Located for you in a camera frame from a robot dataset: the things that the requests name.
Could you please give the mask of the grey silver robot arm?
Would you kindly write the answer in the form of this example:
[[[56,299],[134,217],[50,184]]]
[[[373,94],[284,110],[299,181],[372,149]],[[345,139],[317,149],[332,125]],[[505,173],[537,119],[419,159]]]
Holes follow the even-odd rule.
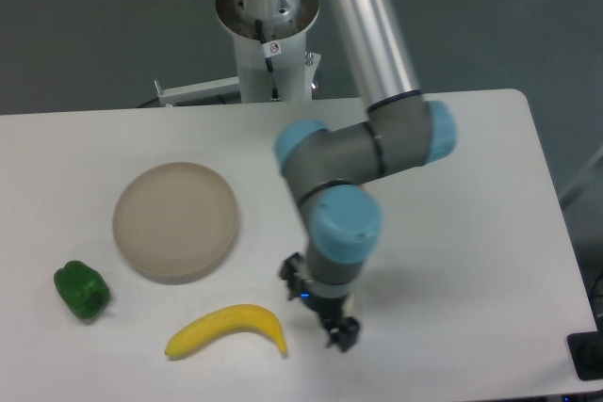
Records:
[[[344,305],[383,224],[363,186],[448,156],[456,127],[444,104],[423,97],[390,0],[331,1],[367,116],[338,130],[295,121],[274,151],[308,234],[281,279],[318,316],[329,344],[347,351],[361,326]],[[215,9],[233,40],[243,102],[311,98],[318,58],[305,44],[319,0],[215,0]]]

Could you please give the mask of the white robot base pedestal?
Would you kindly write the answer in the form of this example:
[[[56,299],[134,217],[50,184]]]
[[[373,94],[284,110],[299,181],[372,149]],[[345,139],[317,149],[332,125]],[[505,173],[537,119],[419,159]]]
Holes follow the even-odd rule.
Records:
[[[318,54],[306,35],[319,0],[216,0],[216,11],[233,40],[242,103],[312,99]]]

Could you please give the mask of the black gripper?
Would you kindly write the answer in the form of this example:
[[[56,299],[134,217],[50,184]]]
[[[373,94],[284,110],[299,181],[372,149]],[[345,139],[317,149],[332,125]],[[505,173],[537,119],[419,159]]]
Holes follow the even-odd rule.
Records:
[[[352,291],[351,283],[327,284],[301,274],[303,259],[296,252],[286,258],[279,270],[285,283],[288,299],[300,298],[314,312],[326,330],[326,346],[336,346],[348,352],[358,341],[361,324],[353,316],[344,314],[344,305]]]

